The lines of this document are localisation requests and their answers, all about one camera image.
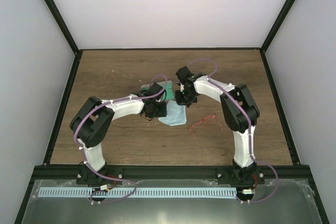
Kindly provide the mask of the light blue cleaning cloth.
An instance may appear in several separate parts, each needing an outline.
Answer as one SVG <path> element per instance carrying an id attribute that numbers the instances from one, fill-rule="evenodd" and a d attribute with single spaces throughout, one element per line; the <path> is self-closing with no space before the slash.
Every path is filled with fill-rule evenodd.
<path id="1" fill-rule="evenodd" d="M 170 100 L 167 105 L 167 115 L 159 117 L 158 120 L 168 126 L 184 125 L 187 122 L 186 106 L 178 105 L 176 101 Z"/>

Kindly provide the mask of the green glasses case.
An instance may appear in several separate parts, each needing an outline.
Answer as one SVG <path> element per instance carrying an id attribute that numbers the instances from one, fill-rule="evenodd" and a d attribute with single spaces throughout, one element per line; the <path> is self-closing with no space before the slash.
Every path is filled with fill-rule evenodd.
<path id="1" fill-rule="evenodd" d="M 152 80 L 149 84 L 142 85 L 140 93 L 143 94 L 145 97 L 147 97 L 148 96 L 148 89 L 153 83 L 155 83 L 154 80 Z M 161 99 L 158 102 L 166 102 L 166 101 L 174 99 L 173 85 L 172 85 L 171 80 L 161 81 L 161 82 L 156 82 L 156 83 L 160 84 L 164 88 L 164 93 L 163 93 Z"/>

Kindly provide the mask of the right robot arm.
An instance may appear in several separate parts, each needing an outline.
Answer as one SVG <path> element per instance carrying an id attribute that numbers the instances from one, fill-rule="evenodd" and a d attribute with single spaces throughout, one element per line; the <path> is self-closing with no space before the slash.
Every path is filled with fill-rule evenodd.
<path id="1" fill-rule="evenodd" d="M 255 163 L 253 151 L 254 131 L 260 111 L 246 85 L 235 86 L 216 81 L 198 73 L 177 71 L 180 89 L 175 91 L 178 105 L 190 107 L 197 103 L 199 95 L 205 95 L 219 102 L 222 106 L 227 126 L 233 131 L 235 154 L 233 177 L 244 184 L 252 177 L 249 168 Z"/>

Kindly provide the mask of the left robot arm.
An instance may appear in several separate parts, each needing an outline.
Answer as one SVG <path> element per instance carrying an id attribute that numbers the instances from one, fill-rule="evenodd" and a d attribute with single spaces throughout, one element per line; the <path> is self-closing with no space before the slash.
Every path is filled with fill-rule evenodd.
<path id="1" fill-rule="evenodd" d="M 148 121 L 167 115 L 166 103 L 157 94 L 148 90 L 130 94 L 124 98 L 100 100 L 90 97 L 70 123 L 73 139 L 83 151 L 83 163 L 90 169 L 89 178 L 95 184 L 102 184 L 107 178 L 103 168 L 106 161 L 102 153 L 104 140 L 111 123 L 129 115 L 139 115 Z"/>

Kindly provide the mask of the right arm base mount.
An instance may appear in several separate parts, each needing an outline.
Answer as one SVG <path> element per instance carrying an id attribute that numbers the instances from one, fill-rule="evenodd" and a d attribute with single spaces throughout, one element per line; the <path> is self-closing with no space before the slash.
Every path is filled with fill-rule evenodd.
<path id="1" fill-rule="evenodd" d="M 257 170 L 256 163 L 241 168 L 233 161 L 231 166 L 219 166 L 215 171 L 215 178 L 219 183 L 230 185 L 251 185 L 264 184 L 264 178 L 260 177 L 260 172 Z"/>

